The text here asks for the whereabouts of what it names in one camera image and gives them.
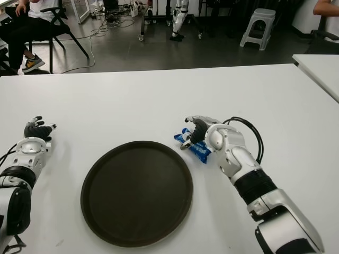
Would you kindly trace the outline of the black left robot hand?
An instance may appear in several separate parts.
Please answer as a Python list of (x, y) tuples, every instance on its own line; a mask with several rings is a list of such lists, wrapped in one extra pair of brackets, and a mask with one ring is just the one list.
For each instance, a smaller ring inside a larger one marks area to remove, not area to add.
[(52, 140), (51, 132), (57, 127), (56, 124), (45, 125), (42, 116), (33, 117), (24, 128), (24, 138), (40, 138), (45, 142)]

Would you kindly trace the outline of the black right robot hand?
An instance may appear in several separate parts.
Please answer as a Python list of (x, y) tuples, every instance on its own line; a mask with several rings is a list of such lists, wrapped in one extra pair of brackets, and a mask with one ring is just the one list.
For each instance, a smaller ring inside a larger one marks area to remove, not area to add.
[(195, 129), (191, 136), (182, 143), (181, 150), (188, 149), (193, 144), (204, 140), (205, 134), (212, 125), (221, 124), (220, 121), (201, 115), (188, 116), (184, 120), (186, 123), (191, 122), (195, 125)]

